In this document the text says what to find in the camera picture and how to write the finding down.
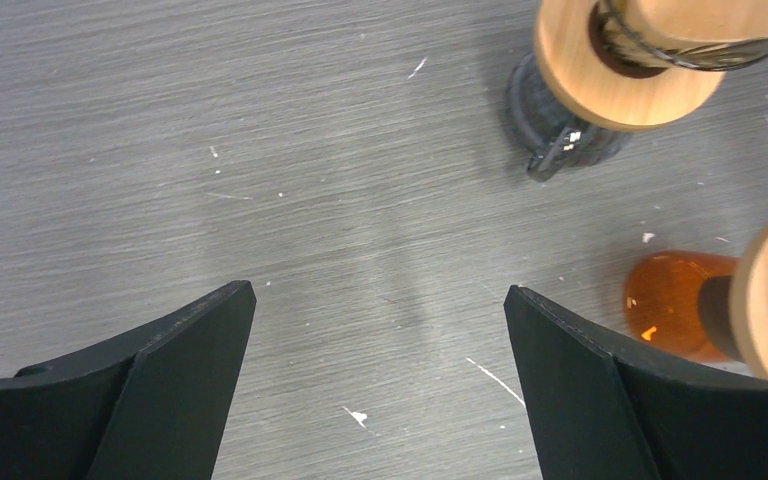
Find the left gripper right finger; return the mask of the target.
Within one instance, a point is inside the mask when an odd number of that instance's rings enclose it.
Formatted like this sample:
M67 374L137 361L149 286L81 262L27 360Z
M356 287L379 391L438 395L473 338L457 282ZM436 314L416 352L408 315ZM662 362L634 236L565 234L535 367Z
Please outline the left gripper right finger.
M691 362L512 286L510 343L546 479L768 479L768 380Z

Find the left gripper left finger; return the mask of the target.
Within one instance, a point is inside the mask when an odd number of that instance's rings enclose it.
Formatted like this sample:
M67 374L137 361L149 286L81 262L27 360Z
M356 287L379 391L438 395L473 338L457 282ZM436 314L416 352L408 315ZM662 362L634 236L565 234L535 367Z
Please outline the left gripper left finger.
M0 378L0 479L208 479L256 306L233 281Z

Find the amber glass carafe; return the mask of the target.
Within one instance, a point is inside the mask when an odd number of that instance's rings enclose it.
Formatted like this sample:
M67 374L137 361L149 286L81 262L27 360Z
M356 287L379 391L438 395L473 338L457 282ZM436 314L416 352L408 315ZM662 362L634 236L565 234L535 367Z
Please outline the amber glass carafe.
M624 287L624 318L637 339L702 363L740 362L730 325L734 257L667 250L639 261Z

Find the brown paper coffee filter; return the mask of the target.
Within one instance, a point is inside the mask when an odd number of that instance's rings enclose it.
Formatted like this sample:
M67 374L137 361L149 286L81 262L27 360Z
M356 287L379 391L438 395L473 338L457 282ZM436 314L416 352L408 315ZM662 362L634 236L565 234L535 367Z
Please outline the brown paper coffee filter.
M626 1L623 16L643 32L695 43L768 38L768 0Z

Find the grey glass coffee server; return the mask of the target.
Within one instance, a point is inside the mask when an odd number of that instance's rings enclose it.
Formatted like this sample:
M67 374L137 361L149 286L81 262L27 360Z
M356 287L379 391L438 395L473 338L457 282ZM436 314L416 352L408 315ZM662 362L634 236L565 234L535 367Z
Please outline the grey glass coffee server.
M580 169L616 156L633 138L573 114L544 81L536 55L522 57L506 90L506 114L512 134L528 151L528 176L545 182L563 169Z

